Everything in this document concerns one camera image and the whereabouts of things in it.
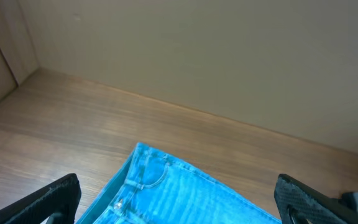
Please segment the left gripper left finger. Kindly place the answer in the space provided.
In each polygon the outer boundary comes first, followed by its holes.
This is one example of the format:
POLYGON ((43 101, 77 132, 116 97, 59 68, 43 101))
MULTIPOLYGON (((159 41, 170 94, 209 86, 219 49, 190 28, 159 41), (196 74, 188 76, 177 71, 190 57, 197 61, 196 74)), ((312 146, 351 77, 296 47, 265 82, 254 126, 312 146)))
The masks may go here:
POLYGON ((38 189, 0 210, 0 224, 74 224, 81 198, 74 173, 38 189))

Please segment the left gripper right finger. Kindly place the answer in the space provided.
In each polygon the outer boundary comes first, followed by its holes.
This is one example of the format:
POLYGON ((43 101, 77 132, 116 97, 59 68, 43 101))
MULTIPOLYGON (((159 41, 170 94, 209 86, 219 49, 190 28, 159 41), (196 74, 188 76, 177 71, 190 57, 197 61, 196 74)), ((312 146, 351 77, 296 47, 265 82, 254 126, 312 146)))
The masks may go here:
POLYGON ((280 174, 274 199, 284 224, 358 224, 358 213, 340 198, 329 198, 286 174, 280 174))

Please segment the light blue denim jeans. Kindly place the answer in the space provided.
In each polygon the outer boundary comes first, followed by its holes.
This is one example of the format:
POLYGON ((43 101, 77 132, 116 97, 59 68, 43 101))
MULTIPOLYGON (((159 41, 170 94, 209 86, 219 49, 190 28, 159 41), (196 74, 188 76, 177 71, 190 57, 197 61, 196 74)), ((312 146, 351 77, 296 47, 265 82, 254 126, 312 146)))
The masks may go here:
POLYGON ((137 143, 79 223, 280 223, 173 155, 137 143))

